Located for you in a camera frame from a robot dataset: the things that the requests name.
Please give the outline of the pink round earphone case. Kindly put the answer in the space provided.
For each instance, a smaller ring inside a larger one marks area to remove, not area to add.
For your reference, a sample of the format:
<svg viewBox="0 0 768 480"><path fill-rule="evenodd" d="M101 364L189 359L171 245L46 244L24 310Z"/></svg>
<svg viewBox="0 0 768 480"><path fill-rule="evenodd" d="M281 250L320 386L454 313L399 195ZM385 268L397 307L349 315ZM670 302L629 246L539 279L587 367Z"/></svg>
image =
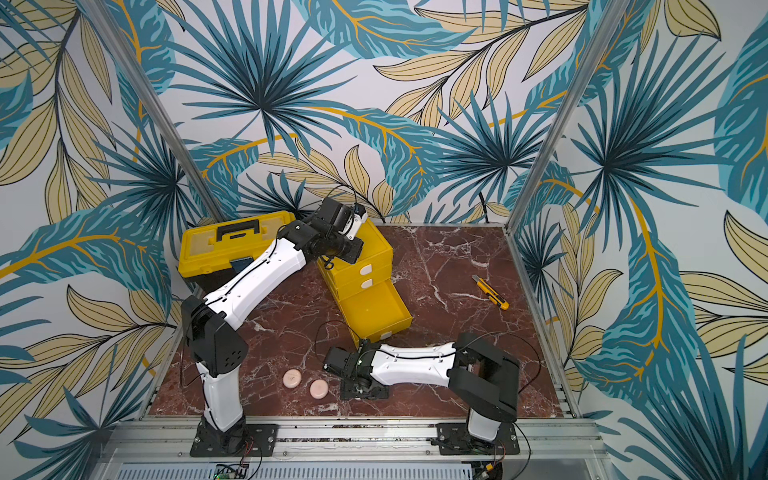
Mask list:
<svg viewBox="0 0 768 480"><path fill-rule="evenodd" d="M309 393L316 400L324 399L329 393L329 385L323 379L314 380L309 386Z"/></svg>
<svg viewBox="0 0 768 480"><path fill-rule="evenodd" d="M282 383L287 389L295 389L302 383L302 373L298 369L289 369L284 373Z"/></svg>

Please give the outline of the yellow bottom drawer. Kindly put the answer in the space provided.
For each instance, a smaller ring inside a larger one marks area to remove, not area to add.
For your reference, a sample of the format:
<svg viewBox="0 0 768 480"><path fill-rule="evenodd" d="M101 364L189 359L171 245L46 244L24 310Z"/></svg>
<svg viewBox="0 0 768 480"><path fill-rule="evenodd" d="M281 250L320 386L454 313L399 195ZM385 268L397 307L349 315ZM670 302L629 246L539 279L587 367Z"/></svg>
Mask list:
<svg viewBox="0 0 768 480"><path fill-rule="evenodd" d="M362 339L384 341L408 329L413 316L391 280L337 301L356 347Z"/></svg>

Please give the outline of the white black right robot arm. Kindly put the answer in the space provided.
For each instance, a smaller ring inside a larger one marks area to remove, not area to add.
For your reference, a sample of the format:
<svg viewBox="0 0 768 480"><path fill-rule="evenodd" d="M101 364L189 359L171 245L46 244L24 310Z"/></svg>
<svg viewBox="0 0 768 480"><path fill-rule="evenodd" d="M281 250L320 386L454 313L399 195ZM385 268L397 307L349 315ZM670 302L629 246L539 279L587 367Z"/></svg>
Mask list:
<svg viewBox="0 0 768 480"><path fill-rule="evenodd" d="M485 444L518 418L519 360L471 332L432 347L368 340L354 352L333 347L323 370L341 380L345 400L386 399L389 388L400 384L445 387L468 406L466 435Z"/></svg>

